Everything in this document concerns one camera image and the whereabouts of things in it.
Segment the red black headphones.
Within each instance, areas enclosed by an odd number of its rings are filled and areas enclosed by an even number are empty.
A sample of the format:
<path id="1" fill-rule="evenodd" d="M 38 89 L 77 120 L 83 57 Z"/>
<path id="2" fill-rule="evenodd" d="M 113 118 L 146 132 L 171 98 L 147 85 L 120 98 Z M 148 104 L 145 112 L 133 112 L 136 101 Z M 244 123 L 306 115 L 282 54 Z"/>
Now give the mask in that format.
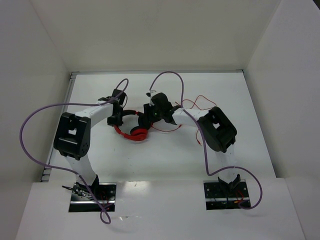
<path id="1" fill-rule="evenodd" d="M 129 115 L 138 116 L 138 125 L 133 127 L 130 130 L 130 134 L 123 132 L 119 128 L 119 125 L 114 125 L 113 128 L 115 129 L 115 131 L 119 135 L 123 136 L 125 139 L 135 141 L 135 142 L 144 141 L 147 138 L 148 130 L 151 127 L 148 118 L 146 117 L 146 115 L 144 113 L 142 113 L 140 111 L 136 111 L 136 110 L 129 110 L 128 109 L 128 110 L 123 110 L 121 113 L 121 117 L 126 117 Z"/>

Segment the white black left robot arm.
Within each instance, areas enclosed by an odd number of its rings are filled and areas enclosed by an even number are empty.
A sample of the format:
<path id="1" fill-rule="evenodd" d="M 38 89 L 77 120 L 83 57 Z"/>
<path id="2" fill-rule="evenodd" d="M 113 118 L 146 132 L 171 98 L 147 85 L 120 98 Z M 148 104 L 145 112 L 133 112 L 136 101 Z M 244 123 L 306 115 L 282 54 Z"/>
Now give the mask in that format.
<path id="1" fill-rule="evenodd" d="M 53 147 L 77 172 L 75 190 L 82 191 L 89 199 L 96 199 L 101 193 L 99 177 L 88 157 L 91 129 L 104 120 L 109 126 L 121 125 L 127 98 L 126 93 L 114 89 L 111 96 L 99 98 L 95 106 L 76 113 L 64 112 L 59 119 Z"/>

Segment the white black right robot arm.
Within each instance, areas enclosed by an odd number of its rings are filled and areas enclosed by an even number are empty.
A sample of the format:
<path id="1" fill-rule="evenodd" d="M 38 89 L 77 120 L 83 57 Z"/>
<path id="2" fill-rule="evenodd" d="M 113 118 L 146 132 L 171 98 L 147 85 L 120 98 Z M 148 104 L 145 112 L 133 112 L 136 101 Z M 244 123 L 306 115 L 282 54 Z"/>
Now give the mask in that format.
<path id="1" fill-rule="evenodd" d="M 218 184 L 220 193 L 231 197 L 237 191 L 241 177 L 232 169 L 236 165 L 234 144 L 237 130 L 228 117 L 217 106 L 207 110 L 187 109 L 178 104 L 173 106 L 162 92 L 151 90 L 146 95 L 149 103 L 143 105 L 143 122 L 151 126 L 163 120 L 171 125 L 196 127 L 203 137 L 203 146 L 215 152 L 224 168 L 229 167 L 226 173 L 219 173 Z"/>

